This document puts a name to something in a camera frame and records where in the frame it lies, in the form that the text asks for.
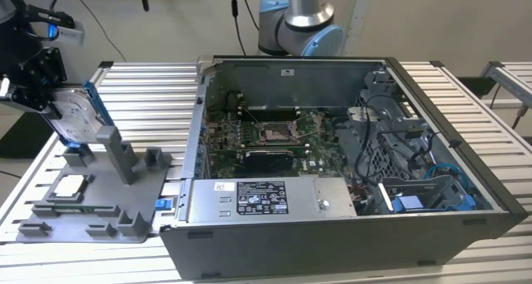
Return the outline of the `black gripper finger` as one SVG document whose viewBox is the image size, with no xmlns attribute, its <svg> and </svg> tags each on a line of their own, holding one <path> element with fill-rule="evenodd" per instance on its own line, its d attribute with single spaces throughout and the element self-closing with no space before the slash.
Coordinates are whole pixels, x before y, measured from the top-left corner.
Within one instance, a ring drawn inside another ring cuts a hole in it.
<svg viewBox="0 0 532 284">
<path fill-rule="evenodd" d="M 54 101 L 47 102 L 47 107 L 43 110 L 43 115 L 50 120 L 61 120 L 63 118 L 63 115 L 62 115 Z"/>
</svg>

